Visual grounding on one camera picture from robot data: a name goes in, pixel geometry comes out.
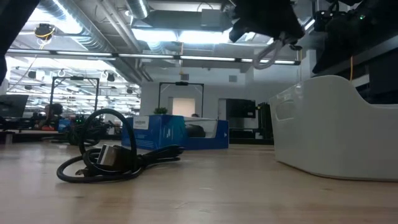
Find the ceiling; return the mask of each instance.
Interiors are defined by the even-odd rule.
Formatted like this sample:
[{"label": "ceiling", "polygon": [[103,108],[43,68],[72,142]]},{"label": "ceiling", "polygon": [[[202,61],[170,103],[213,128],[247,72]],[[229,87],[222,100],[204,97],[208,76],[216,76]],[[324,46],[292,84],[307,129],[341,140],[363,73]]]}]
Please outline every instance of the ceiling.
[{"label": "ceiling", "polygon": [[[112,46],[114,49],[113,51],[120,53],[131,53],[137,52],[139,49],[147,54],[159,53],[159,51],[155,52],[154,48],[150,47],[150,44],[148,44],[145,40],[148,38],[153,39],[162,37],[154,34],[147,35],[142,38],[137,36],[137,33],[131,29],[131,27],[148,29],[147,27],[142,26],[148,26],[148,24],[155,21],[153,18],[151,18],[151,16],[148,17],[149,19],[143,21],[132,20],[130,16],[131,13],[127,9],[125,0],[108,0],[110,2],[110,7],[112,7],[118,14],[118,16],[111,16],[110,19],[114,22],[112,24],[112,21],[110,21],[109,17],[107,17],[107,13],[103,11],[103,8],[101,8],[100,5],[98,5],[98,2],[101,1],[102,0],[74,0],[74,3],[76,4],[77,9],[89,19],[90,24],[92,25],[90,26],[90,29],[98,30],[100,35],[104,37],[105,41]],[[229,1],[210,0],[207,2],[201,2],[194,0],[148,0],[148,3],[152,8],[150,15],[154,12],[157,12],[159,16],[163,16],[163,12],[166,14],[168,12],[177,13],[177,15],[179,15],[179,13],[187,15],[200,15],[200,12],[203,9],[228,8],[225,6],[228,6]],[[294,9],[301,21],[308,21],[312,14],[311,0],[299,0]],[[12,48],[39,49],[43,42],[42,40],[36,38],[33,31],[40,23],[53,24],[57,28],[55,35],[53,38],[51,38],[51,42],[44,46],[45,50],[87,50],[84,45],[81,45],[81,43],[76,41],[80,34],[68,33],[71,31],[70,26],[65,26],[59,21],[56,21],[54,17],[45,15],[38,10],[36,10],[29,19],[20,35],[12,45]],[[121,33],[126,35],[126,32],[123,32],[123,29],[121,29],[123,28],[122,26],[128,27],[129,31],[133,35],[133,40],[131,42],[126,41],[126,38],[122,37]],[[172,32],[174,32],[179,39],[183,33],[183,31],[178,29],[173,29]],[[307,42],[308,43],[306,45],[306,41],[302,41],[302,43],[304,43],[304,47],[311,47],[310,45],[312,42]],[[258,53],[258,51],[262,50],[269,43],[269,37],[263,35],[247,34],[243,36],[236,44],[228,43],[228,41],[211,44],[190,43],[189,41],[185,42],[184,44],[181,44],[180,42],[159,41],[157,44],[161,46],[161,52],[164,54],[183,53],[184,55],[209,57],[253,58],[255,53]],[[10,86],[13,86],[19,82],[18,85],[11,90],[11,92],[31,94],[29,107],[33,110],[41,109],[46,103],[48,103],[49,98],[47,95],[51,90],[50,84],[52,77],[60,74],[64,75],[64,77],[78,75],[85,78],[99,78],[101,80],[101,88],[99,91],[101,103],[99,106],[117,107],[125,113],[131,111],[131,108],[134,108],[135,111],[139,109],[141,92],[139,86],[135,85],[135,83],[132,83],[129,79],[131,73],[126,74],[126,72],[120,72],[119,68],[115,68],[114,64],[108,61],[94,59],[95,58],[86,58],[85,60],[80,58],[78,60],[64,58],[37,58],[35,60],[32,57],[8,57],[8,66],[11,68]],[[282,49],[278,59],[298,60],[297,53],[291,51],[287,47]],[[239,83],[239,76],[244,75],[244,73],[246,73],[251,66],[248,63],[204,62],[196,60],[180,62],[176,60],[159,59],[145,59],[141,60],[140,62],[137,62],[133,59],[125,59],[124,63],[126,63],[131,69],[145,68],[145,72],[150,76],[150,78],[147,78],[144,72],[139,72],[138,74],[141,76],[140,78],[142,78],[142,80],[153,80],[155,82],[174,81],[179,79],[178,73],[179,71],[183,70],[184,73],[189,73],[191,76],[190,78],[196,82],[200,82],[201,80],[203,81],[206,79],[206,77],[220,75],[220,78],[217,79],[217,82],[225,82],[226,84],[228,84],[228,81],[225,78],[222,78],[222,74],[225,74],[226,77],[229,75],[237,75]],[[32,79],[24,76],[27,73],[26,70],[31,64],[32,67],[30,69],[32,71],[36,71],[37,74],[40,74],[40,78]],[[114,82],[108,82],[106,80],[106,76],[109,73],[115,74]],[[29,84],[31,84],[32,89],[26,90],[24,85]],[[93,100],[91,98],[93,94],[95,94],[95,89],[90,87],[92,85],[93,84],[87,80],[80,82],[65,80],[63,81],[62,85],[55,90],[55,93],[57,94],[55,100],[68,105],[66,107],[70,108],[70,111],[73,113],[76,113],[77,111],[84,111],[85,113],[87,111],[88,113],[92,111],[90,108],[93,108]],[[75,88],[72,89],[76,91],[71,91],[67,86],[74,86]],[[133,88],[134,93],[127,94],[128,88]],[[73,100],[68,100],[67,98],[69,95],[77,95],[77,97]]]}]

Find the wooden table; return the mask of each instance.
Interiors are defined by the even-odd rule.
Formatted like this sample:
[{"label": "wooden table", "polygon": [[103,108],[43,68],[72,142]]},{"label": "wooden table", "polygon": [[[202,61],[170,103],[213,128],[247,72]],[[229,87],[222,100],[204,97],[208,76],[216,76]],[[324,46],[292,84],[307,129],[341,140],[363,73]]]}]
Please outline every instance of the wooden table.
[{"label": "wooden table", "polygon": [[315,177],[276,162],[270,146],[187,151],[127,182],[58,180],[57,167],[78,154],[0,148],[0,223],[398,223],[397,183]]}]

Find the coiled power cable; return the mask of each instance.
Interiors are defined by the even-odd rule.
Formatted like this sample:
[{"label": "coiled power cable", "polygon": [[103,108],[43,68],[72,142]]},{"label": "coiled power cable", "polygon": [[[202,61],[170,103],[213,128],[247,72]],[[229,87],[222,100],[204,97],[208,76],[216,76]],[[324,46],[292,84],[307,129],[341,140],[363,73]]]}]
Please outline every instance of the coiled power cable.
[{"label": "coiled power cable", "polygon": [[[106,154],[108,150],[106,146],[102,149],[89,150],[86,150],[85,146],[85,137],[88,134],[87,130],[93,120],[101,114],[112,114],[119,118],[130,136],[131,150],[121,146],[112,147],[113,152],[116,154],[112,165],[101,164],[102,160],[100,157]],[[80,134],[79,149],[81,153],[80,156],[67,160],[57,169],[57,176],[59,179],[71,183],[111,182],[134,179],[141,175],[149,165],[160,162],[179,161],[180,158],[178,156],[181,155],[184,150],[184,148],[180,146],[173,145],[154,150],[144,155],[137,155],[136,140],[131,125],[121,113],[112,109],[95,111],[87,118]],[[86,168],[78,170],[76,175],[84,175],[84,177],[72,177],[63,173],[68,166],[78,161],[83,161]]]}]

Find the green plant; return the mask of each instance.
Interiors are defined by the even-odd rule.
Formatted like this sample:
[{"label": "green plant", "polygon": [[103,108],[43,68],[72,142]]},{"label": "green plant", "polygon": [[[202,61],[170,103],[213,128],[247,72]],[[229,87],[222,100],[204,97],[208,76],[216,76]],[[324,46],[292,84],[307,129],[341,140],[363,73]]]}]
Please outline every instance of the green plant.
[{"label": "green plant", "polygon": [[167,108],[156,108],[154,114],[167,114]]}]

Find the ceiling duct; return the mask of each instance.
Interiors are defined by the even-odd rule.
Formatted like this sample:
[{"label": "ceiling duct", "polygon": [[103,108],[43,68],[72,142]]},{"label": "ceiling duct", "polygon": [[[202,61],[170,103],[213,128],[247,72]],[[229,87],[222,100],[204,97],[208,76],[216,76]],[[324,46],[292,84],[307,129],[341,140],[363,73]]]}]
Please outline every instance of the ceiling duct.
[{"label": "ceiling duct", "polygon": [[[48,13],[55,19],[68,24],[79,24],[82,37],[74,39],[92,52],[115,52],[116,49],[106,40],[103,34],[94,26],[81,9],[70,0],[41,0],[37,6],[43,13]],[[142,77],[139,72],[128,65],[123,59],[117,58],[106,63],[114,66],[128,82],[140,83]]]},{"label": "ceiling duct", "polygon": [[145,19],[149,15],[147,0],[126,0],[126,4],[135,19]]}]

